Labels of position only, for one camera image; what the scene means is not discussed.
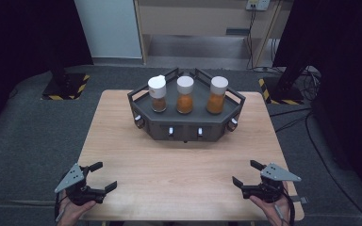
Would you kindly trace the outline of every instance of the wooden table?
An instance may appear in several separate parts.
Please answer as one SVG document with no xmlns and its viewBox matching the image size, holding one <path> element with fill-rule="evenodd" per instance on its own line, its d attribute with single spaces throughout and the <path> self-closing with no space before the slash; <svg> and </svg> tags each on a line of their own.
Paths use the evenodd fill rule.
<svg viewBox="0 0 362 226">
<path fill-rule="evenodd" d="M 260 175 L 250 160 L 288 169 L 263 98 L 242 92 L 246 101 L 234 132 L 217 142 L 153 140 L 136 127 L 127 100 L 128 90 L 103 92 L 93 117 L 80 166 L 103 161 L 90 173 L 92 188 L 117 181 L 103 204 L 84 220 L 263 220 L 263 212 L 242 199 L 233 185 L 236 176 L 245 185 L 258 185 Z M 289 194 L 296 195 L 288 182 Z M 296 220 L 304 217 L 295 202 Z"/>
</svg>

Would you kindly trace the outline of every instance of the black curtain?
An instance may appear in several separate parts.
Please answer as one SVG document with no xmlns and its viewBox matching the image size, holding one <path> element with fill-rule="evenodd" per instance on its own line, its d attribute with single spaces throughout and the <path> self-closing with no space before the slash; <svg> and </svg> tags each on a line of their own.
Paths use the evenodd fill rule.
<svg viewBox="0 0 362 226">
<path fill-rule="evenodd" d="M 0 0 L 0 112 L 20 81 L 92 64 L 73 0 Z"/>
<path fill-rule="evenodd" d="M 302 39 L 313 23 L 319 29 Z M 315 116 L 338 163 L 362 179 L 362 1 L 295 1 L 274 66 L 288 66 L 302 46 L 321 73 Z"/>
</svg>

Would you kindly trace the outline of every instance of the gray carpet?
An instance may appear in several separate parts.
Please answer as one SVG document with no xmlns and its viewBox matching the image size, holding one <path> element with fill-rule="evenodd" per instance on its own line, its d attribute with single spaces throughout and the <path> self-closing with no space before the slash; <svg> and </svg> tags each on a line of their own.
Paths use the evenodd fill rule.
<svg viewBox="0 0 362 226">
<path fill-rule="evenodd" d="M 20 83 L 0 115 L 0 201 L 52 202 L 60 176 L 80 155 L 102 91 L 135 89 L 168 69 L 81 66 L 68 71 L 90 75 L 79 100 L 41 100 L 41 93 L 51 78 L 50 73 L 43 73 Z M 258 78 L 276 76 L 248 71 L 206 72 L 225 76 L 230 87 L 238 91 L 261 91 Z M 298 84 L 302 86 L 303 82 L 300 79 Z M 308 101 L 305 105 L 267 105 L 270 114 L 306 107 L 310 107 Z M 307 113 L 272 117 L 274 129 Z M 330 171 L 362 209 L 360 180 L 353 171 L 338 168 L 316 120 L 310 117 L 307 122 Z M 289 169 L 303 178 L 295 184 L 298 193 L 309 199 L 304 205 L 305 217 L 296 225 L 362 225 L 362 214 L 328 174 L 310 142 L 304 121 L 278 132 L 277 136 Z M 53 219 L 52 206 L 0 204 L 0 225 L 53 225 Z M 268 222 L 256 225 L 268 225 Z"/>
</svg>

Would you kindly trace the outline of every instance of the electrical outlet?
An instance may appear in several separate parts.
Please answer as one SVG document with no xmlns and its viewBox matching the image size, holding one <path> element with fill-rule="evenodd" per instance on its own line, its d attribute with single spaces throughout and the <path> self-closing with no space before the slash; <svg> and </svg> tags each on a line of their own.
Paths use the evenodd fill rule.
<svg viewBox="0 0 362 226">
<path fill-rule="evenodd" d="M 253 6 L 255 6 L 255 10 L 265 11 L 269 7 L 271 0 L 248 0 L 246 4 L 246 10 L 253 10 Z"/>
</svg>

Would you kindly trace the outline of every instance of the yellow and black hazard tape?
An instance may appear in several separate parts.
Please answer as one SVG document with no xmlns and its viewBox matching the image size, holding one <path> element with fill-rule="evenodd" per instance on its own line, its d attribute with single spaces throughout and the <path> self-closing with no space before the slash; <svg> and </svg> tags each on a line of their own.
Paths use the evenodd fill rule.
<svg viewBox="0 0 362 226">
<path fill-rule="evenodd" d="M 89 75 L 85 75 L 80 87 L 78 88 L 78 92 L 76 95 L 42 95 L 41 99 L 43 100 L 54 100 L 54 101 L 61 101 L 61 100 L 77 100 L 80 96 L 82 91 L 84 90 L 85 86 L 87 85 L 88 79 L 90 79 Z"/>
<path fill-rule="evenodd" d="M 261 90 L 263 91 L 263 98 L 267 104 L 275 104 L 275 105 L 304 105 L 304 101 L 301 100 L 274 100 L 270 96 L 269 90 L 267 89 L 264 80 L 260 78 L 258 80 L 260 84 Z"/>
</svg>

